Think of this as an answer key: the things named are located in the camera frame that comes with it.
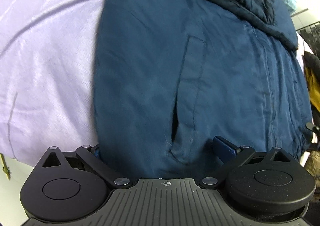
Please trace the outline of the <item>navy blue padded jacket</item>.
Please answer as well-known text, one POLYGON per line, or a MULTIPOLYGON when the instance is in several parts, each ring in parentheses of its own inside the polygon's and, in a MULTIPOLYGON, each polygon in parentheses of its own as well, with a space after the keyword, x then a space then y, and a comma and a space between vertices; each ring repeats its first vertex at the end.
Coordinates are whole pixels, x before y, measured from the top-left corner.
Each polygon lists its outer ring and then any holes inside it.
POLYGON ((212 140, 299 159, 312 134, 282 0, 105 0, 93 104, 101 159, 126 177, 205 177, 212 140))

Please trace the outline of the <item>teal bed cover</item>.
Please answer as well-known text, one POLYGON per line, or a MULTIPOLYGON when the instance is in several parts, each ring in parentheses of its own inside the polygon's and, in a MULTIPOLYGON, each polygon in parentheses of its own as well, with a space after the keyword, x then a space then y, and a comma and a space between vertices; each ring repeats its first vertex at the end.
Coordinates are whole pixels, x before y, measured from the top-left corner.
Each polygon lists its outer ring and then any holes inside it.
POLYGON ((297 10, 297 3, 295 0, 283 0, 285 5, 286 5, 286 8, 289 12, 290 15, 293 15, 296 10, 297 10))

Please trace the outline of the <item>lavender floral bed sheet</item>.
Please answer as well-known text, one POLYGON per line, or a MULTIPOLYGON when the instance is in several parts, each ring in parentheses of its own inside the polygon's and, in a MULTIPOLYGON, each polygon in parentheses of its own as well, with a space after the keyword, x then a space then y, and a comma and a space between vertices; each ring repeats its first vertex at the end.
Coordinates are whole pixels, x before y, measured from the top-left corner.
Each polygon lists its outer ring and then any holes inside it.
POLYGON ((46 149, 97 142, 92 81, 104 0, 1 0, 1 152, 34 166, 46 149))

